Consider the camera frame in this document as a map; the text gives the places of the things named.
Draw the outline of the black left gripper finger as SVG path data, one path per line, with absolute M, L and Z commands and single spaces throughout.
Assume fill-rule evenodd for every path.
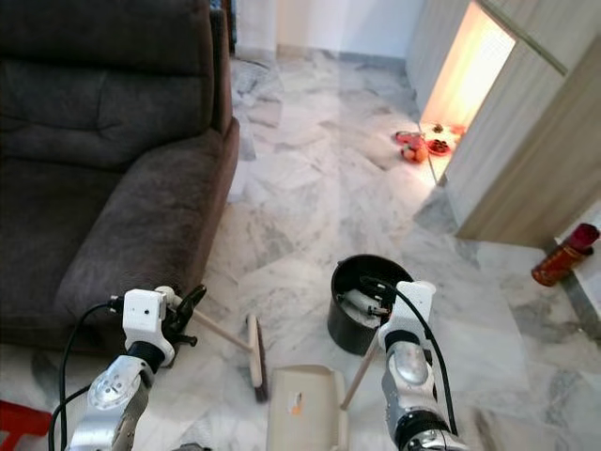
M 196 306 L 205 298 L 208 289 L 206 285 L 197 285 L 188 295 L 181 297 L 177 305 L 177 325 L 188 325 L 196 313 Z

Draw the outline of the wooden handle broom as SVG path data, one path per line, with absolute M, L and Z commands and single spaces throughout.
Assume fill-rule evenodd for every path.
M 181 301 L 179 293 L 176 293 L 176 295 Z M 164 319 L 164 335 L 166 335 L 169 343 L 171 343 L 171 313 L 177 312 L 179 302 L 173 306 L 169 306 L 167 317 Z M 249 314 L 246 317 L 246 336 L 244 339 L 239 338 L 239 336 L 233 334 L 227 328 L 223 328 L 215 319 L 208 317 L 208 315 L 198 313 L 196 309 L 194 309 L 192 321 L 189 322 L 189 325 L 193 322 L 193 319 L 197 319 L 199 325 L 205 326 L 207 330 L 214 332 L 224 340 L 227 340 L 228 343 L 246 352 L 246 355 L 249 357 L 249 382 L 254 388 L 254 399 L 259 403 L 267 402 L 270 399 L 270 391 L 268 391 L 266 352 L 258 317 L 255 314 Z

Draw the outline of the cream dustpan with wooden handle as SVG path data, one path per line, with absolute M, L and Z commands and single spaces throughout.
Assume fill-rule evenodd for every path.
M 310 325 L 271 332 L 268 451 L 378 451 L 386 438 L 368 394 L 379 346 L 364 356 L 339 348 Z

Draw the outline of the white crumpled trash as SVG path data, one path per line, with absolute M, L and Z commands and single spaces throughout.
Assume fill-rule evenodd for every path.
M 377 297 L 365 295 L 359 289 L 350 289 L 338 295 L 338 302 L 343 306 L 344 312 L 352 319 L 366 328 L 377 328 L 385 322 L 391 310 Z

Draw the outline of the black plastic bucket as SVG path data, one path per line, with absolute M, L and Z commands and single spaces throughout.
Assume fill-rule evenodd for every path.
M 366 328 L 353 322 L 339 304 L 338 295 L 350 289 L 360 289 L 361 276 L 376 276 L 393 286 L 398 282 L 413 280 L 399 263 L 381 255 L 352 255 L 336 263 L 331 276 L 331 301 L 326 321 L 328 334 L 338 347 L 360 356 L 364 355 L 372 343 L 378 328 Z

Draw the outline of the red plastic stool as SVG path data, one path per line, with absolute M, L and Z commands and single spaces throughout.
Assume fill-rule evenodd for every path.
M 13 451 L 22 437 L 44 437 L 51 422 L 50 412 L 0 400 L 0 429 L 6 433 L 0 451 Z

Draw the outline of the dark brown fabric sofa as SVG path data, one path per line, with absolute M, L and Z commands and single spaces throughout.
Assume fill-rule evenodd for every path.
M 205 279 L 238 159 L 209 0 L 0 1 L 0 342 L 116 355 L 129 289 Z

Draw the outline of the red spray can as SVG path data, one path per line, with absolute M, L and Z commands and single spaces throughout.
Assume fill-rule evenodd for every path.
M 601 229 L 582 223 L 565 240 L 555 245 L 544 259 L 532 267 L 530 275 L 542 287 L 554 287 L 573 271 L 584 258 L 595 253 L 593 245 L 601 238 Z

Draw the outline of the light wooden cabinet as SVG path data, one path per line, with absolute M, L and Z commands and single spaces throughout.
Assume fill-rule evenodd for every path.
M 424 0 L 405 69 L 418 123 L 465 130 L 459 238 L 541 246 L 601 199 L 601 0 Z

